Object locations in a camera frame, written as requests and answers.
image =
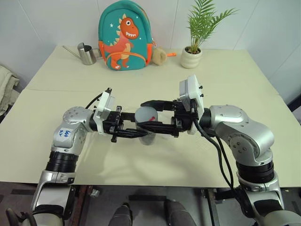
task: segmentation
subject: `black cable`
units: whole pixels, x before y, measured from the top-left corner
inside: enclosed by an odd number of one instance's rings
[[[222,173],[222,176],[224,177],[225,181],[227,182],[228,186],[233,190],[233,186],[229,182],[228,178],[226,177],[226,174],[224,172],[224,169],[222,167],[222,151],[219,145],[203,130],[203,128],[200,126],[198,123],[197,119],[193,120],[195,126],[197,127],[198,131],[211,143],[215,146],[217,153],[218,153],[218,160],[219,160],[219,165],[220,165],[220,170]]]
[[[98,98],[100,98],[102,96],[102,94],[103,93],[99,94],[93,100],[91,100],[91,102],[86,106],[86,109],[88,109]]]
[[[226,165],[227,165],[229,174],[230,174],[231,187],[234,188],[234,187],[233,187],[233,186],[234,186],[233,173],[232,173],[232,169],[231,169],[229,160],[228,160],[227,155],[226,155],[226,153],[225,153],[224,146],[222,145],[222,141],[221,141],[221,139],[220,139],[219,136],[216,136],[216,139],[217,139],[217,141],[218,141],[218,144],[219,144],[220,147],[221,147],[222,154],[223,154],[223,156],[224,156],[224,159],[225,159],[225,162],[226,162]]]

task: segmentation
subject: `orange handle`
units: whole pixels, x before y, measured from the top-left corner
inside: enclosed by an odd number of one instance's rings
[[[168,57],[175,57],[177,55],[177,53],[167,53],[166,56]]]

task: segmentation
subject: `robotic arm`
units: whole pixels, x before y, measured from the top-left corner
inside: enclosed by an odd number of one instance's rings
[[[254,218],[261,226],[284,226],[301,223],[301,217],[285,211],[277,174],[274,172],[270,147],[274,135],[264,125],[251,120],[235,106],[203,106],[202,86],[196,76],[180,83],[180,98],[174,101],[152,100],[141,106],[157,111],[174,111],[171,124],[159,121],[140,122],[142,129],[123,129],[123,121],[135,122],[134,113],[121,112],[121,106],[112,111],[111,89],[99,96],[95,110],[88,106],[73,107],[63,116],[62,124],[54,133],[49,162],[43,170],[32,201],[32,214],[21,219],[12,210],[7,210],[11,226],[63,225],[73,208],[75,168],[88,132],[111,134],[112,142],[117,137],[144,137],[153,133],[179,137],[179,132],[194,134],[199,126],[211,136],[223,139],[232,150],[237,162],[240,183],[233,195],[240,203],[243,213]]]

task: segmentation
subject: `black shoe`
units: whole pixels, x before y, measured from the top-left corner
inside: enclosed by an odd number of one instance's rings
[[[170,226],[196,226],[189,212],[179,202],[164,201],[166,222]]]
[[[133,213],[128,203],[122,204],[114,213],[108,226],[132,226]]]

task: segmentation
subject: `white flower pot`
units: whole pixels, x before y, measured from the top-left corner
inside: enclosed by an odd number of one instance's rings
[[[203,54],[203,51],[201,51],[198,54],[191,54],[191,53],[186,52],[185,49],[187,47],[188,46],[186,46],[182,51],[180,63],[185,68],[194,68],[194,67],[198,66],[201,56]]]

